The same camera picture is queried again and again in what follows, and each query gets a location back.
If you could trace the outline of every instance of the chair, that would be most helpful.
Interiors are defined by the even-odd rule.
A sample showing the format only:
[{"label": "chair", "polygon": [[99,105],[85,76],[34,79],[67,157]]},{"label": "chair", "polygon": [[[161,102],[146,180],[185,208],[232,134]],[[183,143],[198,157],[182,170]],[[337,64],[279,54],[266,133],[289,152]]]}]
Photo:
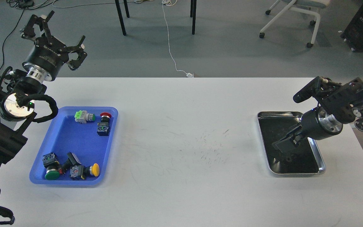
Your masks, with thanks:
[{"label": "chair", "polygon": [[[317,30],[320,25],[320,9],[326,8],[330,4],[330,0],[277,0],[266,12],[265,14],[269,15],[271,10],[278,5],[278,3],[284,2],[287,4],[281,12],[279,12],[268,24],[266,24],[260,30],[260,38],[263,39],[265,35],[265,30],[270,27],[279,17],[281,17],[287,10],[292,10],[300,13],[305,13],[314,16],[314,20],[310,22],[311,26],[314,26],[314,31],[312,35],[312,40],[310,43],[306,44],[307,48],[311,48],[314,45],[314,41],[316,40]],[[309,9],[297,8],[296,6],[304,6],[309,7]]]}]

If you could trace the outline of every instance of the table surface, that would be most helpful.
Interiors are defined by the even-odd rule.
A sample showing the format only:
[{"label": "table surface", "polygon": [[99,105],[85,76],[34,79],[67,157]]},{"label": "table surface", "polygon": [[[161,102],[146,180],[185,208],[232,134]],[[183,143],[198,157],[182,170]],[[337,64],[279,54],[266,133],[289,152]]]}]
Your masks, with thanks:
[{"label": "table surface", "polygon": [[[50,122],[0,168],[0,206],[15,226],[363,226],[363,151],[350,126],[317,141],[326,172],[277,177],[256,115],[306,112],[292,96],[311,79],[57,78],[63,106],[113,106],[119,115],[106,175],[94,187],[32,184]],[[39,115],[47,105],[36,102]]]}]

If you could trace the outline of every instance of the power cord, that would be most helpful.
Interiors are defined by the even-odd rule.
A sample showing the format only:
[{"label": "power cord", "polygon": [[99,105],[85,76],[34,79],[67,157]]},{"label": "power cord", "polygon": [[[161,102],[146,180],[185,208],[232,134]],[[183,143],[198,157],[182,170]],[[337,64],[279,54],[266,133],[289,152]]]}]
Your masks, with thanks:
[{"label": "power cord", "polygon": [[175,1],[175,3],[172,3],[171,0],[162,0],[162,4],[166,5],[166,6],[174,6],[174,5],[176,5],[176,3],[177,3],[177,0]]},{"label": "power cord", "polygon": [[141,4],[143,2],[153,2],[154,0],[134,0],[134,3]]},{"label": "power cord", "polygon": [[170,52],[170,35],[169,35],[169,25],[167,24],[167,20],[166,20],[166,15],[164,13],[164,6],[174,6],[175,4],[177,3],[177,0],[175,3],[171,3],[170,0],[162,0],[162,10],[163,10],[163,17],[164,17],[164,21],[166,22],[166,27],[167,27],[167,44],[169,46],[169,54],[170,54],[170,57],[173,59],[173,62],[175,63],[175,68],[176,68],[176,71],[178,72],[184,72],[186,74],[186,77],[189,77],[189,78],[193,78],[194,77],[194,73],[186,73],[186,71],[184,70],[179,70],[177,69],[177,66],[176,66],[176,61],[175,59],[173,58],[172,56],[172,53]]}]

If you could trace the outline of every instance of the electrical component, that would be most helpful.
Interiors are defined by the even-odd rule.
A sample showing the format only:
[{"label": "electrical component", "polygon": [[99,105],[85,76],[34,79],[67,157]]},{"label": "electrical component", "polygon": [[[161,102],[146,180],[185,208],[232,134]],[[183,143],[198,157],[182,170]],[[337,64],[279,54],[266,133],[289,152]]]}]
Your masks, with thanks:
[{"label": "electrical component", "polygon": [[109,121],[111,118],[111,114],[107,112],[101,113],[101,122],[98,123],[97,133],[99,136],[108,136],[110,133],[110,125]]},{"label": "electrical component", "polygon": [[97,177],[100,174],[100,168],[97,163],[85,167],[83,165],[73,166],[69,171],[69,177],[72,180],[86,180],[87,177]]},{"label": "electrical component", "polygon": [[68,152],[66,156],[68,156],[68,159],[65,161],[64,164],[62,164],[60,172],[61,174],[65,174],[65,172],[69,170],[71,166],[82,165],[82,163],[79,161],[78,157],[74,153]]},{"label": "electrical component", "polygon": [[54,152],[43,155],[43,165],[46,168],[46,180],[56,180],[60,177],[61,165],[57,155]]},{"label": "electrical component", "polygon": [[75,113],[75,121],[86,124],[86,122],[93,122],[96,119],[95,114],[88,113],[86,110],[80,110]]}]

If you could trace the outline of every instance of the green button cap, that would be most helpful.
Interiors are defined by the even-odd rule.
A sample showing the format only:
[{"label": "green button cap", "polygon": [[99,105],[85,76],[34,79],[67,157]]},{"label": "green button cap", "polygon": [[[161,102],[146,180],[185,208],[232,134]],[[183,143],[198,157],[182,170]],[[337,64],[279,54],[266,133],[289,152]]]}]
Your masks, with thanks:
[{"label": "green button cap", "polygon": [[50,172],[46,173],[46,175],[44,176],[44,178],[46,178],[46,180],[56,180],[59,177],[60,177],[60,173],[58,171],[50,171]]}]

